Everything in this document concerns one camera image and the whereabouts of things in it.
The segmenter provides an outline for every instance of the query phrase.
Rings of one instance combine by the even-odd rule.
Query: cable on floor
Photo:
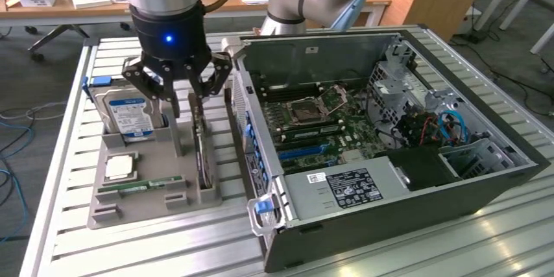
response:
[[[511,0],[508,5],[503,8],[502,13],[498,15],[498,17],[492,20],[492,22],[488,24],[488,27],[486,29],[486,36],[494,41],[494,42],[499,42],[500,41],[500,36],[492,31],[492,26],[496,23],[496,21],[502,18],[502,16],[506,14],[506,12],[508,11],[508,9],[511,8],[511,6],[518,2],[518,0]],[[471,10],[471,29],[474,31],[474,10]]]
[[[9,27],[8,32],[5,34],[0,33],[0,40],[2,40],[5,37],[8,37],[9,33],[10,33],[10,27]]]
[[[33,137],[34,137],[34,131],[32,128],[28,128],[26,126],[16,126],[16,125],[10,125],[2,122],[0,122],[0,126],[13,128],[13,129],[24,129],[25,132],[28,132],[26,142],[10,154],[8,154],[8,156],[2,156],[2,159],[6,159],[12,157],[14,154],[17,154],[30,144]]]
[[[18,195],[18,199],[21,200],[21,208],[22,208],[21,223],[17,226],[16,230],[0,240],[0,244],[1,244],[4,241],[6,241],[9,239],[10,236],[14,236],[18,233],[18,231],[24,228],[25,223],[26,223],[26,217],[28,217],[28,209],[26,209],[26,203],[25,203],[25,200],[24,200],[24,193],[21,191],[21,185],[18,183],[17,177],[6,170],[0,169],[0,172],[4,173],[10,178],[13,183],[16,184],[17,195]]]
[[[479,54],[479,52],[475,50],[475,48],[472,48],[472,46],[470,46],[470,44],[468,44],[468,43],[458,43],[458,42],[455,42],[454,40],[450,40],[450,41],[454,43],[454,45],[452,45],[452,46],[466,47],[466,48],[471,49],[471,50],[474,51],[475,55],[479,57],[479,59],[480,59],[480,61],[483,62],[483,64],[488,67],[488,70],[492,72],[492,74],[495,74],[495,75],[496,75],[496,76],[499,76],[499,77],[506,78],[506,79],[507,79],[507,80],[510,80],[514,84],[516,84],[519,88],[522,88],[522,90],[523,90],[523,92],[524,92],[524,96],[523,96],[523,105],[526,106],[527,110],[530,110],[530,111],[531,111],[532,113],[535,113],[536,115],[540,115],[540,116],[544,116],[544,117],[551,117],[551,116],[550,116],[550,114],[548,114],[548,112],[546,112],[546,113],[539,112],[539,111],[534,110],[534,109],[528,106],[528,103],[527,103],[527,100],[528,100],[528,93],[527,93],[527,89],[526,89],[526,88],[528,88],[528,89],[531,89],[532,91],[535,91],[535,92],[538,92],[538,93],[540,93],[540,94],[546,95],[546,96],[550,98],[550,104],[551,104],[551,105],[554,105],[554,97],[552,97],[550,94],[547,94],[544,91],[539,90],[538,88],[535,88],[535,87],[532,87],[532,86],[528,86],[527,84],[522,83],[520,81],[516,81],[516,80],[515,80],[515,79],[512,79],[511,77],[508,77],[508,76],[506,76],[504,74],[500,74],[498,71],[495,71],[495,70],[492,69],[491,64],[490,64],[490,63],[488,63],[488,62],[483,59],[483,56]]]
[[[552,66],[550,66],[550,64],[546,62],[546,60],[543,59],[543,57],[540,56],[540,62],[544,64],[546,68],[548,71],[551,71],[554,73],[554,69]]]
[[[30,117],[30,114],[38,112],[40,110],[42,110],[45,108],[49,108],[49,107],[57,106],[57,105],[66,105],[66,102],[62,101],[62,102],[49,102],[49,103],[45,103],[44,105],[40,105],[37,107],[32,107],[30,109],[26,110],[26,112],[24,114],[16,115],[16,116],[6,116],[6,115],[4,115],[4,112],[5,111],[2,111],[0,113],[0,118],[1,119],[5,119],[5,120],[20,119],[20,118],[34,119],[34,120],[50,120],[50,119],[56,119],[56,118],[62,117],[64,114],[57,114],[54,116],[48,116],[48,117]]]
[[[29,109],[28,108],[9,108],[9,109],[6,109],[6,110],[2,110],[1,112],[0,112],[0,114],[1,113],[5,113],[5,112],[8,112],[8,111],[10,111],[10,110],[24,110],[24,111],[28,111]],[[28,126],[26,126],[26,128],[33,128],[33,125],[34,125],[34,112],[32,112],[32,114],[30,114],[30,122],[29,122],[29,124],[28,124]],[[6,169],[6,171],[9,171],[10,173],[12,173],[12,175],[16,175],[14,174],[14,172],[13,172],[13,170],[12,170],[12,168],[9,167],[9,164],[8,164],[8,162],[6,162],[6,159],[5,159],[5,157],[2,156],[2,152],[22,138],[22,136],[26,134],[26,129],[18,134],[18,136],[0,149],[0,162],[4,164],[4,167],[5,167],[5,169]],[[5,186],[5,184],[8,183],[8,182],[10,182],[10,184],[9,184],[9,190],[8,190],[8,193],[6,193],[6,195],[5,195],[5,197],[0,200],[0,207],[4,205],[4,203],[8,201],[8,199],[9,199],[9,197],[10,197],[10,194],[13,193],[13,187],[14,187],[14,183],[13,183],[13,180],[8,177],[8,176],[5,176],[5,180],[1,182],[1,184],[0,184],[0,188],[1,187],[4,187]]]

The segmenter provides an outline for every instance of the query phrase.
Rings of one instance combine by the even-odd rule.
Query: aluminum extrusion table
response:
[[[546,158],[554,134],[448,45],[405,26],[464,84]],[[213,34],[220,40],[233,34]],[[80,89],[86,76],[117,76],[136,38],[102,39],[82,48],[68,108],[45,180],[21,276],[542,276],[554,272],[554,165],[474,215],[431,226],[275,274],[263,273],[261,250],[249,231],[245,192],[223,97],[205,104],[213,123],[223,205],[98,230],[85,228],[102,124]],[[428,83],[444,81],[417,68]],[[187,82],[176,83],[181,118],[189,118]]]

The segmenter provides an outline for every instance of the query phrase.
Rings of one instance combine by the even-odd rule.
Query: red cable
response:
[[[421,145],[421,144],[423,144],[424,131],[427,130],[427,123],[429,122],[429,120],[432,120],[432,117],[428,117],[428,118],[424,120],[424,124],[423,124],[423,131],[421,131],[421,138],[420,138],[420,140],[419,140],[419,145]]]

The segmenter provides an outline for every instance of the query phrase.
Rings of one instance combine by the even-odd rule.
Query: green circuit board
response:
[[[367,160],[387,149],[359,99],[345,89],[337,94],[335,87],[319,97],[261,103],[277,154],[321,149],[305,156],[279,159],[285,174]]]

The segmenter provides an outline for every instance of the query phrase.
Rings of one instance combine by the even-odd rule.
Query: open computer tower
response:
[[[548,165],[405,30],[223,45],[267,272],[474,213]]]

